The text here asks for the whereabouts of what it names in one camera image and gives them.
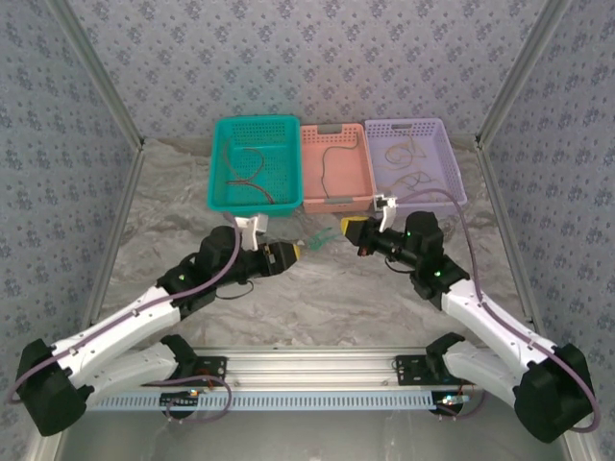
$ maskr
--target crumpled gray cloth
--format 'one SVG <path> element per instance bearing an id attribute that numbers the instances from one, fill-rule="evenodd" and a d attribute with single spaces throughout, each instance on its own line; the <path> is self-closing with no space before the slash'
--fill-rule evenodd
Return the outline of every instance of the crumpled gray cloth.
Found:
<path id="1" fill-rule="evenodd" d="M 185 255 L 195 252 L 216 226 L 228 224 L 207 208 L 209 157 L 182 142 L 148 139 L 145 160 L 101 318 L 137 298 Z M 465 208 L 475 239 L 483 289 L 522 319 L 504 246 L 476 155 L 455 152 L 468 195 Z M 308 240 L 331 227 L 340 233 L 341 216 L 306 215 L 269 220 L 268 239 Z M 402 229 L 398 218 L 396 229 Z M 470 257 L 458 218 L 440 221 L 445 250 L 470 272 Z M 255 290 L 236 301 L 216 300 L 180 324 L 149 338 L 180 333 L 193 346 L 426 346 L 448 331 L 473 338 L 462 324 L 421 300 L 408 276 L 394 274 L 382 256 L 357 257 L 340 236 L 302 258 L 284 274 L 255 279 Z M 220 296 L 242 293 L 227 286 Z"/>

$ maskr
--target blue patterned wall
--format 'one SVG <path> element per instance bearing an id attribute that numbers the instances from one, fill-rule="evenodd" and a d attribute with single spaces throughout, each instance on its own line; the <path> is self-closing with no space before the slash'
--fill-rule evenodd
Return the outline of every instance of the blue patterned wall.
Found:
<path id="1" fill-rule="evenodd" d="M 586 354 L 615 460 L 615 4 L 577 0 L 489 154 L 545 326 Z"/>
<path id="2" fill-rule="evenodd" d="M 132 153 L 43 0 L 0 2 L 0 394 L 19 352 L 79 328 Z M 0 459 L 31 422 L 0 407 Z"/>
<path id="3" fill-rule="evenodd" d="M 141 134 L 230 115 L 475 133 L 544 0 L 70 0 Z"/>

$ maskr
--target pink basket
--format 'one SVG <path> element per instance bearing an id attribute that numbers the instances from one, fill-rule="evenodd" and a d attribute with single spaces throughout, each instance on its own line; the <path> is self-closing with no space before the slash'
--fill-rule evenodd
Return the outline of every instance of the pink basket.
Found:
<path id="1" fill-rule="evenodd" d="M 369 209 L 376 186 L 360 124 L 301 127 L 301 157 L 306 213 Z"/>

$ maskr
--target white cable tray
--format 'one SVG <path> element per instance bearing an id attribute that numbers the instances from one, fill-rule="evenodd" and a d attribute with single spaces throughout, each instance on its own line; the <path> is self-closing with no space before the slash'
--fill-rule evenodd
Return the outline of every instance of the white cable tray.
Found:
<path id="1" fill-rule="evenodd" d="M 109 397 L 91 411 L 161 411 L 160 392 L 134 392 Z M 221 410 L 226 392 L 202 394 L 196 406 L 172 410 Z M 431 391 L 259 392 L 237 391 L 232 411 L 433 410 Z"/>

